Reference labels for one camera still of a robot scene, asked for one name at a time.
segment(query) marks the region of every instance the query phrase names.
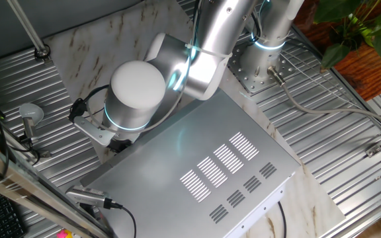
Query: gray cable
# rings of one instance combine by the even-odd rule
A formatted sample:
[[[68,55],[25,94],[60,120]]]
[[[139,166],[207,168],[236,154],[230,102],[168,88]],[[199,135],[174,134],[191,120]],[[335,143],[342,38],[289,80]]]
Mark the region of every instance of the gray cable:
[[[366,110],[357,109],[357,108],[337,108],[337,109],[332,109],[332,110],[311,110],[311,109],[308,109],[308,108],[304,108],[303,106],[299,105],[295,101],[295,99],[290,94],[290,92],[288,90],[288,87],[285,84],[282,85],[282,88],[283,88],[283,91],[286,93],[286,95],[288,95],[289,100],[295,105],[296,108],[298,108],[301,111],[304,111],[304,112],[307,112],[307,113],[311,113],[311,114],[329,114],[329,113],[338,113],[338,112],[356,112],[356,113],[361,113],[361,114],[364,114],[364,115],[367,115],[367,116],[371,116],[371,117],[381,121],[381,116],[379,116],[379,115],[377,115],[375,113],[372,113],[372,112],[369,112],[369,111],[366,111]]]

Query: ventilation slot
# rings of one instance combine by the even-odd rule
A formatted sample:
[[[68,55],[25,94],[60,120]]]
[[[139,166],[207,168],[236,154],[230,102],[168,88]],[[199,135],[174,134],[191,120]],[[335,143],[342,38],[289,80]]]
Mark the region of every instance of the ventilation slot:
[[[205,158],[201,163],[199,163],[198,168],[205,174],[208,180],[211,181],[216,188],[218,188],[224,181],[228,179],[227,176],[209,157]]]
[[[274,172],[276,172],[276,167],[274,167],[270,162],[266,164],[259,172],[267,179]]]
[[[198,202],[202,202],[211,193],[211,191],[192,170],[185,174],[180,181],[182,181],[184,186]]]
[[[235,208],[239,203],[241,203],[245,199],[245,196],[239,191],[236,190],[229,198],[228,202],[230,205]]]
[[[243,186],[248,190],[249,193],[253,192],[261,182],[257,179],[257,177],[252,176]]]
[[[221,221],[229,212],[223,207],[223,205],[218,206],[212,213],[210,217],[216,224]]]
[[[229,141],[247,160],[251,160],[259,153],[259,150],[240,132],[230,138]]]
[[[242,161],[226,145],[220,146],[214,154],[232,174],[236,173],[243,166]]]

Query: mounting plate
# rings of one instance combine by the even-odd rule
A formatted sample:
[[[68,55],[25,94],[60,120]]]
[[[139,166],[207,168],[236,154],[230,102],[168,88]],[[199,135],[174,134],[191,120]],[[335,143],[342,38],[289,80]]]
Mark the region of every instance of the mounting plate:
[[[245,69],[244,65],[241,65],[241,56],[245,52],[248,45],[250,45],[249,42],[235,46],[233,49],[233,56],[229,59],[228,67],[230,71],[235,75],[237,80],[242,84],[243,88],[245,88],[248,93],[254,94],[267,87],[270,87],[271,85],[276,84],[276,81],[272,77],[267,79],[256,77],[255,72],[249,72],[247,69]],[[281,61],[281,67],[276,69],[278,73],[284,79],[286,79],[288,76],[293,75],[295,68],[292,67],[292,65],[281,55],[279,60]]]

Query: silver metal tube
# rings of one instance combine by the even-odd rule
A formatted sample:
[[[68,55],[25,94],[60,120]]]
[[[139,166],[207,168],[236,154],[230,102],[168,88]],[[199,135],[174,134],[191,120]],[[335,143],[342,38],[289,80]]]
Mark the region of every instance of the silver metal tube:
[[[254,73],[257,80],[269,78],[268,67],[281,67],[280,52],[303,2],[304,0],[275,0],[265,3],[267,6],[263,7],[259,19],[260,39],[248,46],[241,57],[244,70]]]
[[[38,54],[40,56],[46,56],[48,51],[45,48],[43,41],[39,38],[36,31],[33,29],[32,24],[28,20],[26,14],[21,8],[19,2],[17,0],[7,0],[8,4],[10,4],[20,23],[23,25],[24,30],[29,35],[29,38],[32,40],[34,47],[38,50]]]
[[[193,44],[208,52],[232,52],[256,0],[200,1]],[[185,93],[200,100],[209,99],[220,83],[228,58],[194,51]]]

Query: white joint cap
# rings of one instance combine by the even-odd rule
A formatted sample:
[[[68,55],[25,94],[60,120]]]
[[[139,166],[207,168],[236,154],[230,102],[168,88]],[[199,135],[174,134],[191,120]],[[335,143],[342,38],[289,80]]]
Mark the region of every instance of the white joint cap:
[[[135,109],[158,106],[165,94],[165,81],[159,70],[144,61],[129,61],[118,67],[111,77],[117,99]]]

